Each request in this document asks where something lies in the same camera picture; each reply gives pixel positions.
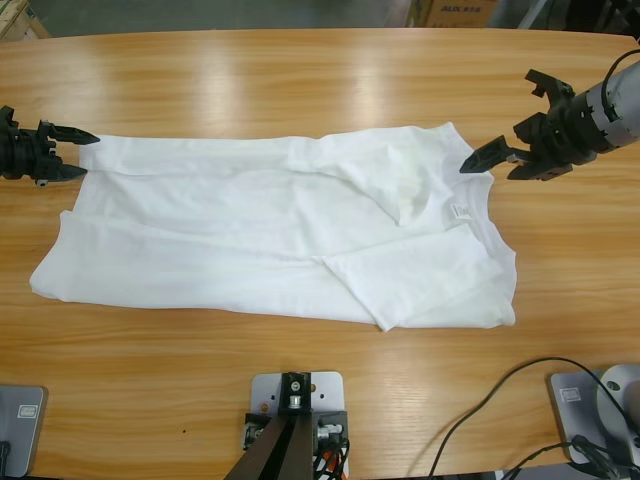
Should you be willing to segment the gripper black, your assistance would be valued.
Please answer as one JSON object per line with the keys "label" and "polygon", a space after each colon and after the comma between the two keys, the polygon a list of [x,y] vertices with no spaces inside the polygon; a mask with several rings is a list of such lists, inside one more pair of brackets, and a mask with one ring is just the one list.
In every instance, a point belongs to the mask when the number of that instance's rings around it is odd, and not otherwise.
{"label": "gripper black", "polygon": [[81,129],[41,121],[36,130],[20,129],[17,122],[1,121],[1,176],[7,180],[31,178],[38,186],[83,177],[87,170],[62,164],[55,141],[90,145],[100,138]]}
{"label": "gripper black", "polygon": [[[517,153],[519,165],[508,180],[548,181],[571,172],[572,165],[593,161],[608,151],[608,140],[592,117],[588,92],[550,102],[547,113],[538,112],[514,126],[516,137],[527,144],[527,155]],[[461,174],[484,173],[511,155],[504,136],[476,149],[460,166]]]}

